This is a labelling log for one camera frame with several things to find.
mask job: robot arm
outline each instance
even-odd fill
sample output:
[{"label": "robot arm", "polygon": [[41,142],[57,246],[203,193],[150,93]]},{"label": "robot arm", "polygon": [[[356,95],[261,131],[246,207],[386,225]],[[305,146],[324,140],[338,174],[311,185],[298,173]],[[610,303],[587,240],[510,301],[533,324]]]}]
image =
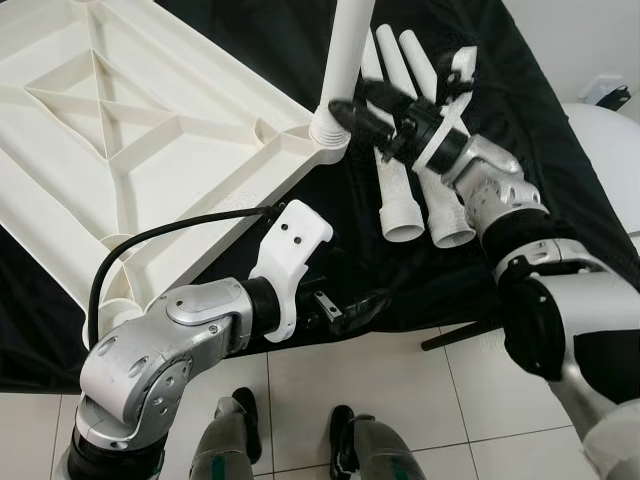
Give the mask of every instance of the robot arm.
[{"label": "robot arm", "polygon": [[575,354],[581,335],[640,329],[640,294],[549,213],[509,152],[453,129],[455,119],[424,98],[377,81],[365,82],[365,96],[394,115],[397,135],[352,102],[336,100],[329,108],[384,158],[415,172],[429,168],[460,195],[510,317],[509,355],[548,381],[602,478],[640,478],[640,402],[617,405],[596,391]]},{"label": "robot arm", "polygon": [[263,239],[249,280],[178,287],[102,338],[80,375],[83,395],[57,478],[156,478],[187,383],[251,338],[293,334],[305,263],[332,236],[293,201]]}]

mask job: black cloth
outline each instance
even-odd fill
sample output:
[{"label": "black cloth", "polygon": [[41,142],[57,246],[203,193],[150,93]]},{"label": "black cloth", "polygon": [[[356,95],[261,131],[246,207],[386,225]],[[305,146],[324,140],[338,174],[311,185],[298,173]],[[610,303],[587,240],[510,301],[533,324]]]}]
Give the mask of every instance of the black cloth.
[{"label": "black cloth", "polygon": [[[335,0],[158,0],[291,98],[314,110],[320,98]],[[478,46],[477,87],[464,120],[513,152],[543,201],[569,222],[597,257],[640,290],[640,262],[589,159],[538,64],[499,0],[378,0],[373,26],[411,28],[432,62]],[[414,197],[422,202],[415,188]],[[428,234],[393,245],[381,237],[380,193],[370,148],[354,142],[337,165],[315,168],[284,198],[298,198],[338,234],[345,258],[392,304],[368,330],[407,331],[496,315],[488,265],[476,242],[436,249]],[[422,203],[423,212],[427,212]],[[196,281],[246,278],[268,229],[258,222]],[[85,352],[83,314],[6,233],[0,232],[0,389],[76,387]],[[245,353],[334,341],[302,331]]]}]

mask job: white pvc pipe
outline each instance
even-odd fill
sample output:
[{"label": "white pvc pipe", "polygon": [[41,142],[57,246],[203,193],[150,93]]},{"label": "white pvc pipe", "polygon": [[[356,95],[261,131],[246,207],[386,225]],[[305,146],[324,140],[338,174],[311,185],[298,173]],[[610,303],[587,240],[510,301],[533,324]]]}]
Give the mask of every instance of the white pvc pipe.
[{"label": "white pvc pipe", "polygon": [[353,98],[374,5],[375,0],[338,0],[320,104],[309,127],[311,138],[323,147],[337,149],[349,142],[349,134],[329,112],[329,102]]},{"label": "white pvc pipe", "polygon": [[[438,93],[438,74],[436,73],[433,65],[429,61],[429,57],[424,53],[422,45],[418,41],[416,34],[413,30],[405,30],[400,34],[400,45],[404,56],[409,62],[413,76],[420,87],[422,96],[429,100],[431,103],[436,103]],[[448,107],[444,107],[442,114],[447,113]],[[467,126],[461,119],[458,119],[455,123],[456,129],[460,130],[465,135],[469,135]]]},{"label": "white pvc pipe", "polygon": [[[376,52],[371,30],[367,33],[367,41],[362,55],[362,76],[375,80],[382,80],[382,69]],[[393,125],[393,117],[374,107],[370,103],[369,109],[381,120]],[[382,234],[389,242],[408,242],[418,238],[424,232],[424,221],[420,205],[411,195],[411,186],[407,176],[407,168],[400,162],[382,162],[382,154],[374,148],[378,182],[382,195],[380,209],[380,225]]]},{"label": "white pvc pipe", "polygon": [[[376,36],[389,80],[396,88],[417,98],[391,27],[381,25]],[[418,174],[418,179],[429,209],[428,225],[434,245],[453,248],[471,241],[475,232],[466,222],[464,208],[455,192],[442,184],[438,174],[426,168]]]}]

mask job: white tile floor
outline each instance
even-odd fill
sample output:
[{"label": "white tile floor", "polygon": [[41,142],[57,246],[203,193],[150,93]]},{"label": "white tile floor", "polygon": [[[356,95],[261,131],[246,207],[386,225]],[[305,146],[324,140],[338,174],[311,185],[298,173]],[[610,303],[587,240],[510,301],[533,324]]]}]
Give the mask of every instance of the white tile floor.
[{"label": "white tile floor", "polygon": [[[428,480],[595,480],[555,397],[511,362],[501,332],[422,352],[420,341],[438,334],[370,334],[222,362],[189,384],[161,478],[187,479],[217,399],[246,385],[261,415],[260,480],[328,479],[328,420],[340,403],[396,429]],[[76,402],[0,394],[2,478],[49,478]]]}]

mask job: white cylindrical part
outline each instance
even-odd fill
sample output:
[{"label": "white cylindrical part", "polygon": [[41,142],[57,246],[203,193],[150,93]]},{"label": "white cylindrical part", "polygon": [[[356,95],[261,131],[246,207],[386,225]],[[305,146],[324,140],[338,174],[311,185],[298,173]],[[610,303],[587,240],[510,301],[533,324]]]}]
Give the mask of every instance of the white cylindrical part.
[{"label": "white cylindrical part", "polygon": [[[363,77],[382,80],[382,68],[371,30],[367,34],[361,68]],[[371,104],[368,106],[381,120],[393,125],[393,117],[390,114]],[[382,162],[382,154],[377,148],[374,149],[374,153],[382,196],[382,235],[389,242],[414,240],[424,232],[424,221],[420,205],[411,195],[407,168],[400,162]]]},{"label": "white cylindrical part", "polygon": [[429,61],[429,57],[424,53],[422,45],[418,41],[413,30],[405,30],[400,35],[400,45],[404,52],[413,76],[420,87],[422,96],[431,103],[436,103],[438,93],[438,74]]},{"label": "white cylindrical part", "polygon": [[338,0],[320,104],[309,127],[311,138],[323,147],[340,148],[349,142],[348,132],[329,112],[329,102],[353,98],[374,5],[375,0]]},{"label": "white cylindrical part", "polygon": [[384,68],[387,70],[387,75],[392,85],[407,95],[418,98],[391,27],[386,24],[380,25],[376,30],[376,36],[378,37],[380,53],[382,53],[382,59],[384,60]]},{"label": "white cylindrical part", "polygon": [[[396,88],[417,98],[391,27],[381,25],[376,35],[389,80]],[[429,209],[428,226],[433,244],[438,248],[453,248],[471,241],[475,231],[469,227],[455,192],[442,184],[438,174],[426,168],[418,178]]]}]

